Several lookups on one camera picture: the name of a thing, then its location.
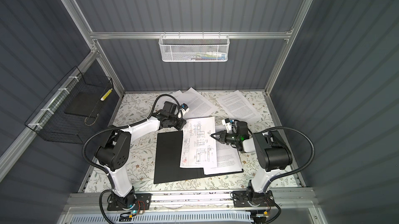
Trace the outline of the printed paper sheet edge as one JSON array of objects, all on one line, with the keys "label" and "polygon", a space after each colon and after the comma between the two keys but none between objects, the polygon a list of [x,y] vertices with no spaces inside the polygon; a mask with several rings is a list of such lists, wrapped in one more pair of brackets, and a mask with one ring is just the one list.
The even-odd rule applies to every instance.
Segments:
[{"label": "printed paper sheet edge", "polygon": [[241,173],[243,171],[237,149],[228,147],[224,150],[217,150],[216,167],[204,168],[205,175],[216,175],[226,173]]}]

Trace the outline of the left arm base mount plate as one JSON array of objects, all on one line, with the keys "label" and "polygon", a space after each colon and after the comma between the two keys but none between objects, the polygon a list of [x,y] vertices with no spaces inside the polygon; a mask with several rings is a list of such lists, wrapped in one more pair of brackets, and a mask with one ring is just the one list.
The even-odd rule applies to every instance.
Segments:
[{"label": "left arm base mount plate", "polygon": [[148,210],[151,204],[152,194],[139,193],[129,194],[122,198],[115,193],[111,193],[107,199],[108,211],[123,211],[123,210]]}]

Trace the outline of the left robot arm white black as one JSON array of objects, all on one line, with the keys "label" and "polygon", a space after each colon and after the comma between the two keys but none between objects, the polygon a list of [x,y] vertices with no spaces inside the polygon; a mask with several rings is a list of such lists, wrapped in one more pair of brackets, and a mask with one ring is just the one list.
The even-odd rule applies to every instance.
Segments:
[{"label": "left robot arm white black", "polygon": [[176,102],[167,101],[157,112],[152,109],[148,118],[110,131],[108,140],[100,145],[95,157],[106,171],[111,183],[111,197],[119,208],[139,209],[139,201],[126,168],[131,142],[163,128],[182,130],[187,122],[183,117],[189,111],[189,106],[185,103],[178,105]]}]

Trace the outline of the technical drawing paper sheet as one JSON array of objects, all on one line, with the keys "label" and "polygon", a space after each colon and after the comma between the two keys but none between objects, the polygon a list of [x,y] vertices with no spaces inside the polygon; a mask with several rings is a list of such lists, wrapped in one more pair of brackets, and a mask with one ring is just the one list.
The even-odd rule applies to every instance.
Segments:
[{"label": "technical drawing paper sheet", "polygon": [[183,142],[180,158],[181,168],[211,168],[217,166],[215,118],[187,120],[183,128]]}]

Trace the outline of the red folder black inside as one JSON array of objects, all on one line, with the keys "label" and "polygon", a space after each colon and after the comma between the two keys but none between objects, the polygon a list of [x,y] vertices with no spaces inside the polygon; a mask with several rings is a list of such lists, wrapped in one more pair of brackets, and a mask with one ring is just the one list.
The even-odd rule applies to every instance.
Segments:
[{"label": "red folder black inside", "polygon": [[183,132],[171,131],[157,136],[154,184],[235,174],[235,172],[207,175],[202,168],[181,168],[180,158]]}]

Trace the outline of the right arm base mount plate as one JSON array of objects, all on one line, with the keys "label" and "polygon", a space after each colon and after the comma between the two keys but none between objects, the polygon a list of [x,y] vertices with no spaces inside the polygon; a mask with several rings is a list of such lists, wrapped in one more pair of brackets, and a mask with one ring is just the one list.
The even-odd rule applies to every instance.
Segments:
[{"label": "right arm base mount plate", "polygon": [[234,207],[274,207],[273,195],[251,191],[233,191],[230,193]]}]

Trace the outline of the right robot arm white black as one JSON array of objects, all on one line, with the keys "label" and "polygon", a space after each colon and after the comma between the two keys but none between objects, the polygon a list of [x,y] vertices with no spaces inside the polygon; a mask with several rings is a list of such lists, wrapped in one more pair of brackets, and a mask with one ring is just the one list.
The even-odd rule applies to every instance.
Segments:
[{"label": "right robot arm white black", "polygon": [[210,135],[223,145],[230,145],[242,153],[255,152],[259,169],[245,191],[234,191],[235,207],[272,206],[273,196],[267,193],[271,178],[281,174],[292,164],[293,156],[277,130],[252,133],[246,122],[225,119],[226,129]]}]

